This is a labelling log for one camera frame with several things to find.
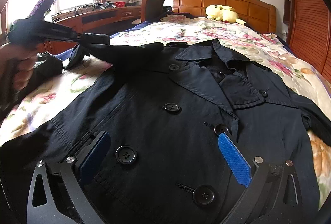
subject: black button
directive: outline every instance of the black button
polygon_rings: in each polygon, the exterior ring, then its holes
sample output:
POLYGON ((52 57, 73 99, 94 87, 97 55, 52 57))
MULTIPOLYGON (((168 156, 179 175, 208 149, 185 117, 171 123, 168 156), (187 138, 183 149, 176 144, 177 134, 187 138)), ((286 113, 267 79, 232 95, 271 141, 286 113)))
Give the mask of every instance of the black button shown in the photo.
POLYGON ((170 64, 170 65, 169 65, 169 69, 170 69, 171 71, 176 71, 176 70, 179 69, 179 66, 178 66, 177 64, 170 64))
POLYGON ((266 98, 268 96, 268 93, 266 93, 264 90, 259 90, 259 93, 262 95, 262 97, 266 98))
POLYGON ((230 131, 228 129, 228 127, 226 127, 224 124, 217 124, 214 127, 214 133, 219 136, 221 133, 225 132, 227 135, 230 134, 230 131))
POLYGON ((216 200, 215 190, 210 185, 200 185, 192 195, 194 203, 199 207, 208 207, 216 200))
POLYGON ((164 108, 165 108, 165 110, 170 111, 170 112, 177 112, 177 111, 179 111, 180 106, 173 102, 169 102, 164 105, 164 108))
POLYGON ((120 164, 131 164, 137 158, 137 152, 131 146, 120 146, 115 153, 120 164))

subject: chair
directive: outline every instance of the chair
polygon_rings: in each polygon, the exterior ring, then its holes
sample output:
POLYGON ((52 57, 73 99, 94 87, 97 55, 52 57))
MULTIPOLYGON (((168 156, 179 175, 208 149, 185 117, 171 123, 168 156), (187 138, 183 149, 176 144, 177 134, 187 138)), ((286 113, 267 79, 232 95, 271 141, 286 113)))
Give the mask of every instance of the chair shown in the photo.
POLYGON ((165 0, 142 0, 141 1, 141 22, 157 18, 162 14, 162 7, 165 0))

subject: red basket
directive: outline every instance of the red basket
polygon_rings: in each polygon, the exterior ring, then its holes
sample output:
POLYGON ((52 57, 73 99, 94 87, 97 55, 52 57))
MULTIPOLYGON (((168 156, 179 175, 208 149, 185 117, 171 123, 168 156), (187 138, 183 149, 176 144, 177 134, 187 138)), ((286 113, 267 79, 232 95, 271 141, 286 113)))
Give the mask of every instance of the red basket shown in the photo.
POLYGON ((115 2, 114 4, 116 5, 116 7, 124 7, 125 6, 125 2, 115 2))

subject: finger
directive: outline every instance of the finger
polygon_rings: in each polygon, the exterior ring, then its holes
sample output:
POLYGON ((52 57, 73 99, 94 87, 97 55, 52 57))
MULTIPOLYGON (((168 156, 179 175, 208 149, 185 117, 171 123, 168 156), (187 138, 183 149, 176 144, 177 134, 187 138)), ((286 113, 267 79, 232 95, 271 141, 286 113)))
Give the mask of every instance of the finger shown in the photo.
POLYGON ((20 71, 17 74, 15 74, 13 82, 28 81, 31 78, 33 72, 34 72, 33 70, 20 71))
POLYGON ((18 70, 26 70, 26 71, 32 70, 36 60, 37 60, 37 56, 33 56, 24 61, 21 61, 18 65, 18 70))
POLYGON ((13 58, 18 60, 26 60, 37 55, 37 50, 29 50, 15 44, 5 44, 0 47, 0 55, 3 61, 13 58))
POLYGON ((28 85, 29 81, 16 81, 13 83, 13 88, 15 90, 24 89, 28 85))

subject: floral bedspread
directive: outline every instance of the floral bedspread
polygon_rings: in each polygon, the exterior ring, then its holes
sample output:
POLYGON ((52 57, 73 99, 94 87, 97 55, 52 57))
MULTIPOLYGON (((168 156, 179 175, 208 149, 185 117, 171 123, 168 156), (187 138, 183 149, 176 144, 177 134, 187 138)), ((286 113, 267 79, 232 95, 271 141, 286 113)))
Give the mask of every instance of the floral bedspread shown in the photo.
MULTIPOLYGON (((310 64, 284 49, 274 34, 259 35, 240 24, 189 19, 169 15, 160 22, 136 31, 123 32, 110 40, 111 45, 162 42, 195 44, 218 38, 222 45, 234 49, 249 59, 269 67, 282 77, 292 90, 314 101, 331 119, 331 85, 310 64)), ((17 105, 0 127, 0 145, 22 134, 34 131, 65 109, 81 92, 90 87, 111 65, 94 57, 85 57, 82 64, 45 82, 17 105)), ((320 206, 331 190, 331 148, 311 130, 314 168, 320 189, 320 206)))

